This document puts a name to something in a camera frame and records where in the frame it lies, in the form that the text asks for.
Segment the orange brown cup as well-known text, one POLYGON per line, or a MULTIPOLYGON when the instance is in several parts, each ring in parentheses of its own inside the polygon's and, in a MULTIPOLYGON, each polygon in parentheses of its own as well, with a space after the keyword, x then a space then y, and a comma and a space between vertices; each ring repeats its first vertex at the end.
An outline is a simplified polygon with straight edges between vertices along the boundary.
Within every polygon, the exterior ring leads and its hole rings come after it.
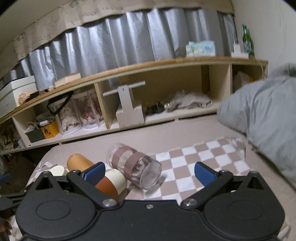
POLYGON ((71 155, 67 160, 67 168, 69 171, 79 170, 85 171, 93 166, 94 163, 79 153, 71 155))

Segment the steel cup brown leather sleeve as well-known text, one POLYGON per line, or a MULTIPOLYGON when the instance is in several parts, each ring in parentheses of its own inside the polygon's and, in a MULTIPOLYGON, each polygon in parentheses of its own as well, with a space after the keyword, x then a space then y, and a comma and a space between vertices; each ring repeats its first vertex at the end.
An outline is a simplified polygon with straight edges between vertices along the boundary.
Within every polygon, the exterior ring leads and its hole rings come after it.
POLYGON ((95 185, 95 188, 107 196, 117 199, 127 187, 127 180, 117 169, 110 169, 95 185))

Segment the checkered beige white cloth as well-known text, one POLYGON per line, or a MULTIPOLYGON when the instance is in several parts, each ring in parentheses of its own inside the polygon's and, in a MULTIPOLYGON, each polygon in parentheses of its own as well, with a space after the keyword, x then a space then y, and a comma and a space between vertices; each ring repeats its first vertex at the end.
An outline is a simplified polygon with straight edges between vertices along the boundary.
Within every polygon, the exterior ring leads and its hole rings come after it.
POLYGON ((215 176, 203 168, 204 164, 216 172, 230 171, 245 176, 251 170, 245 161, 246 146, 241 138, 221 137, 185 148, 172 149, 151 157, 162 165, 160 182, 149 190, 139 189, 128 183, 128 200, 167 200, 181 202, 215 176))

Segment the clear glass brown checkered band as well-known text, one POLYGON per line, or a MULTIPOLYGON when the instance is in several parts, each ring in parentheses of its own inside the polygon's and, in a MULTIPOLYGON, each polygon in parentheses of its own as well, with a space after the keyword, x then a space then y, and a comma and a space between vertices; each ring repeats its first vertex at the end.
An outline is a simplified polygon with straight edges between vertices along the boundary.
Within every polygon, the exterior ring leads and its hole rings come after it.
POLYGON ((144 190, 152 188, 162 172, 162 166, 157 160, 123 143, 108 149, 106 162, 132 184, 144 190))

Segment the white wooden T stand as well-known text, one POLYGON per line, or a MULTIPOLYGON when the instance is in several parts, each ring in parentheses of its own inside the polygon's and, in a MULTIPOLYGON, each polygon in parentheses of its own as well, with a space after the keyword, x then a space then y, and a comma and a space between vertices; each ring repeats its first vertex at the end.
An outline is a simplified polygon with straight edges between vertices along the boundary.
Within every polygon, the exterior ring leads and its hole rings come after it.
POLYGON ((120 128, 129 126, 138 126, 144 124, 144 114, 142 103, 135 100, 132 90, 137 87, 145 86, 145 81, 130 85, 121 85, 117 89, 103 93, 103 96, 109 96, 118 93, 120 105, 116 111, 116 118, 120 128))

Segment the grey crumpled cloth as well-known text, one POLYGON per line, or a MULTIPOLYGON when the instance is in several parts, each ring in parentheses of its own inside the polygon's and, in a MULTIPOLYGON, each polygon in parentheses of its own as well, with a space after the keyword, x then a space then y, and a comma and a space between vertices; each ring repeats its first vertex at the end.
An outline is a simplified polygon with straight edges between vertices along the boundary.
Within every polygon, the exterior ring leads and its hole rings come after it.
POLYGON ((192 108, 210 108, 213 101, 208 95, 201 92, 187 92, 185 90, 177 92, 173 97, 168 97, 164 103, 164 109, 167 112, 176 109, 192 109, 192 108))

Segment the black items on shelf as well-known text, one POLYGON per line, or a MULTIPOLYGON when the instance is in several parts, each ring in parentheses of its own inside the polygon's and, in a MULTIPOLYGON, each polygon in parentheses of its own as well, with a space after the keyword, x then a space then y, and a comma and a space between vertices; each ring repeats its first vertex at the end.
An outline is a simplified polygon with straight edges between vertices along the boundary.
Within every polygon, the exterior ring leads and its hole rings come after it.
POLYGON ((145 111, 145 114, 154 115, 154 114, 162 113, 164 111, 165 111, 164 105, 158 101, 156 104, 148 106, 145 111))

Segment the grey duvet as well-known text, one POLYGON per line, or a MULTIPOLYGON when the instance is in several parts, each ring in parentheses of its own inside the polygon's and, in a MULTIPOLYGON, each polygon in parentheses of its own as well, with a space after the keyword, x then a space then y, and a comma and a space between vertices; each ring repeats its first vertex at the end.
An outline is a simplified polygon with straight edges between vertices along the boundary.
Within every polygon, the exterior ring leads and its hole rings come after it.
POLYGON ((218 108, 218 120, 244 133, 255 148, 295 185, 295 64, 244 85, 218 108))

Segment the wooden low shelf unit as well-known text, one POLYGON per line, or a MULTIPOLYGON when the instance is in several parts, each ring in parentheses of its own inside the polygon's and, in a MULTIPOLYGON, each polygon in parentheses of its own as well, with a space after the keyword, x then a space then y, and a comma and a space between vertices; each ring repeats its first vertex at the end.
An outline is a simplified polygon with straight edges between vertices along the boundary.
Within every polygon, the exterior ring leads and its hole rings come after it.
POLYGON ((266 60, 232 57, 176 58, 133 64, 80 78, 51 90, 6 114, 1 118, 1 122, 13 121, 26 150, 121 131, 115 113, 118 106, 123 103, 123 98, 112 90, 109 83, 112 78, 118 79, 122 85, 130 84, 131 97, 143 108, 183 90, 204 93, 213 102, 209 108, 178 109, 171 113, 146 116, 144 126, 214 114, 220 103, 233 92, 234 74, 243 71, 254 80, 260 80, 267 74, 267 69, 266 60), (32 143, 25 135, 25 129, 27 123, 36 117, 34 107, 85 86, 95 88, 104 124, 92 130, 80 129, 66 136, 58 134, 53 138, 32 143))

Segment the wooden box on shelf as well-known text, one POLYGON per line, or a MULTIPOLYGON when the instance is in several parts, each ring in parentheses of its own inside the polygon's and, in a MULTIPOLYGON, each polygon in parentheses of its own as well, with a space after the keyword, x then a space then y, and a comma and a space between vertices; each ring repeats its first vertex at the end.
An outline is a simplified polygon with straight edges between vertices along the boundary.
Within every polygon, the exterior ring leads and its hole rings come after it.
POLYGON ((55 81, 55 87, 60 87, 62 85, 65 85, 67 83, 73 82, 75 80, 78 80, 81 78, 81 74, 80 73, 73 73, 71 75, 65 76, 63 78, 60 78, 58 80, 55 81))

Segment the white storage box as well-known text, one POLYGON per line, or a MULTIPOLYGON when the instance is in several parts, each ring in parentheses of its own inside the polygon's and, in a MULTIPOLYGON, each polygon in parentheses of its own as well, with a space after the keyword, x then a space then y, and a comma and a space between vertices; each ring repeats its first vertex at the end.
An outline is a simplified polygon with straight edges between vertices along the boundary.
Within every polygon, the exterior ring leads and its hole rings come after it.
POLYGON ((32 93, 37 91, 34 76, 20 78, 11 81, 1 90, 1 118, 20 106, 19 95, 23 92, 32 93))

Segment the white power strip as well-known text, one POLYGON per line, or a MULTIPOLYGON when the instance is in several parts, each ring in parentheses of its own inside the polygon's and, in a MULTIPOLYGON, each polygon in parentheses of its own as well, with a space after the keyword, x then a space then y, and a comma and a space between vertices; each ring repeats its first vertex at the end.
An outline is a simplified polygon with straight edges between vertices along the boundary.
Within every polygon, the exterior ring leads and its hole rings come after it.
POLYGON ((233 44, 233 51, 231 52, 231 57, 232 58, 248 59, 249 54, 243 52, 243 50, 241 49, 241 45, 239 43, 234 43, 233 44))

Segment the tissue box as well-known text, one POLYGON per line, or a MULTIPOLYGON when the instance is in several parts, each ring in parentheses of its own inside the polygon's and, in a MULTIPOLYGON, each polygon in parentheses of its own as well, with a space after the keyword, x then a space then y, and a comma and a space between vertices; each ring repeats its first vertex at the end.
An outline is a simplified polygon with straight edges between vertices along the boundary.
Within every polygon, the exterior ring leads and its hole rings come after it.
POLYGON ((215 57, 216 46, 214 41, 201 41, 192 42, 189 41, 186 45, 187 57, 215 57))

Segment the green glass bottle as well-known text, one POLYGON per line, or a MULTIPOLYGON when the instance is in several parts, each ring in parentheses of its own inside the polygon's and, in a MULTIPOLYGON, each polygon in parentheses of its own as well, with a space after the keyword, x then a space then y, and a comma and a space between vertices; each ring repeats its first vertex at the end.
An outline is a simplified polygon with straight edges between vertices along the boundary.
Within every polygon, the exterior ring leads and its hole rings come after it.
POLYGON ((243 29, 242 40, 243 40, 244 52, 247 53, 250 58, 254 58, 255 57, 254 44, 250 35, 250 31, 245 24, 242 24, 242 29, 243 29))

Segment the beige printed curtain valance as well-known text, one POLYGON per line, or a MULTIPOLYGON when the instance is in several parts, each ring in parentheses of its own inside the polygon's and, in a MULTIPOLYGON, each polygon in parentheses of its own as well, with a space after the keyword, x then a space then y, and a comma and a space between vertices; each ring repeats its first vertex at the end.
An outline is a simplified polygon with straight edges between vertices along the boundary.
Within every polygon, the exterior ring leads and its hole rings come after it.
POLYGON ((34 20, 8 45, 19 61, 66 30, 107 16, 162 8, 206 8, 234 13, 232 1, 71 1, 34 20))

